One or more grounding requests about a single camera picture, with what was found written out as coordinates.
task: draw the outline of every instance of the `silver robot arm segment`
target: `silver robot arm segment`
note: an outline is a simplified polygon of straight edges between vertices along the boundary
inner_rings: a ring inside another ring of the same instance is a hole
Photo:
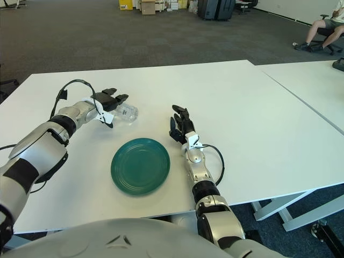
[[[177,114],[171,117],[169,134],[182,144],[189,185],[196,203],[198,234],[233,257],[284,257],[245,239],[239,220],[221,196],[205,165],[203,144],[199,142],[188,110],[176,105],[172,108]]]
[[[76,130],[93,119],[112,123],[113,115],[107,111],[128,97],[111,97],[115,91],[104,90],[96,94],[96,100],[84,99],[62,108],[14,147],[8,162],[0,167],[0,249],[11,239],[32,185],[49,180],[66,162],[66,146]]]

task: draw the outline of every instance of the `plastic bottle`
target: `plastic bottle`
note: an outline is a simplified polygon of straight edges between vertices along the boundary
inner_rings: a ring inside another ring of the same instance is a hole
[[[123,120],[133,122],[137,119],[139,110],[135,106],[131,106],[123,102],[115,110],[111,112],[115,117],[119,117]]]

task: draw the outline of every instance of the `shoe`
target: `shoe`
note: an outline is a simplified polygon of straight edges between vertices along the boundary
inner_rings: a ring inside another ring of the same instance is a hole
[[[315,45],[310,47],[311,52],[319,52],[319,51],[324,51],[324,48],[322,45]]]
[[[296,50],[307,50],[309,48],[310,45],[308,45],[306,42],[304,42],[303,44],[301,45],[296,45],[294,47],[294,49]]]

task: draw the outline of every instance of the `teal ceramic plate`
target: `teal ceramic plate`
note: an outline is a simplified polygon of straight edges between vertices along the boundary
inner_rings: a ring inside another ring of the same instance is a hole
[[[124,144],[111,162],[115,185],[129,195],[142,196],[156,190],[170,170],[166,149],[157,141],[139,138]]]

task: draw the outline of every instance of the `white table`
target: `white table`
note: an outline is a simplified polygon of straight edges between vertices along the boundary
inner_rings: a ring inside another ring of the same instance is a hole
[[[334,69],[333,62],[269,64],[258,67],[344,135],[344,72]],[[326,169],[322,175],[315,176],[331,176],[328,172],[329,169]],[[262,209],[258,203],[254,203],[255,218],[261,220],[279,212],[284,220],[285,230],[290,231],[344,209],[343,195],[293,219],[286,207],[311,192],[294,195],[295,198],[287,196],[274,199]]]
[[[245,80],[243,70],[250,75]],[[17,233],[193,210],[181,146],[168,135],[172,104],[186,106],[200,140],[221,150],[226,171],[219,190],[231,205],[344,182],[344,137],[248,61],[31,75],[0,105],[0,146],[45,122],[60,88],[75,78],[96,91],[115,87],[118,94],[129,94],[128,102],[139,109],[138,120],[130,126],[118,123],[114,130],[98,121],[82,126],[70,141],[67,163],[30,195],[15,224]],[[60,108],[90,91],[75,84],[68,94]],[[112,182],[110,163],[121,145],[139,137],[162,143],[171,169],[159,190],[131,197]],[[1,163],[8,152],[0,152]],[[210,150],[205,154],[217,178],[219,159]],[[324,170],[329,174],[322,177]]]

